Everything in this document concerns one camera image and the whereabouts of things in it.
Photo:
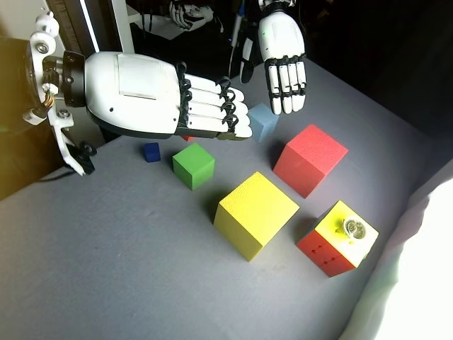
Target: block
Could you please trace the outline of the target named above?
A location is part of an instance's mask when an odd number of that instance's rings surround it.
[[[259,172],[220,201],[214,226],[251,261],[299,206]]]
[[[181,137],[184,138],[187,142],[192,142],[195,138],[195,137],[189,137],[189,136],[181,136]]]
[[[147,143],[144,145],[144,158],[148,163],[158,162],[161,160],[159,143]]]
[[[189,188],[201,186],[214,175],[215,159],[198,143],[173,156],[176,176]]]
[[[272,110],[263,103],[250,109],[248,117],[250,118],[252,137],[257,142],[261,142],[268,135],[271,135],[278,121],[278,115],[274,115]]]
[[[349,217],[359,219],[365,227],[366,233],[362,239],[350,238],[344,231],[343,222]],[[357,268],[378,235],[378,231],[339,200],[297,242],[297,247],[331,277]]]
[[[347,153],[332,137],[309,125],[286,144],[274,172],[306,198]]]

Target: gray tabletop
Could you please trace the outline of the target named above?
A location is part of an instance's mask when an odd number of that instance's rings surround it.
[[[258,144],[202,140],[214,178],[195,191],[173,174],[187,142],[121,137],[91,176],[37,183],[0,202],[0,339],[335,339],[423,170],[429,140],[311,62],[302,112]],[[263,70],[236,86],[268,103]],[[286,142],[313,123],[349,149],[303,199],[273,172]],[[300,205],[252,262],[212,226],[221,198],[260,171]],[[345,201],[379,232],[370,255],[328,278],[294,243]]]

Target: green cube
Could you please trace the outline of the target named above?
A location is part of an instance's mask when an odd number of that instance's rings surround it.
[[[198,143],[173,156],[173,170],[176,176],[192,190],[214,175],[214,165],[214,157]]]

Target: screw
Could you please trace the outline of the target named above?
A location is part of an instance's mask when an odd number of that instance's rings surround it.
[[[57,112],[57,116],[60,118],[69,118],[71,116],[71,113],[69,113],[68,110],[62,109]]]
[[[47,52],[49,52],[49,47],[43,42],[39,42],[38,44],[36,44],[35,48],[42,55],[44,55]]]

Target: light blue block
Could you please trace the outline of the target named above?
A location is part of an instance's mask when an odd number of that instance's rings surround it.
[[[252,137],[257,142],[261,142],[268,135],[271,135],[278,121],[278,115],[274,115],[272,110],[263,103],[250,109],[248,117],[253,132]]]

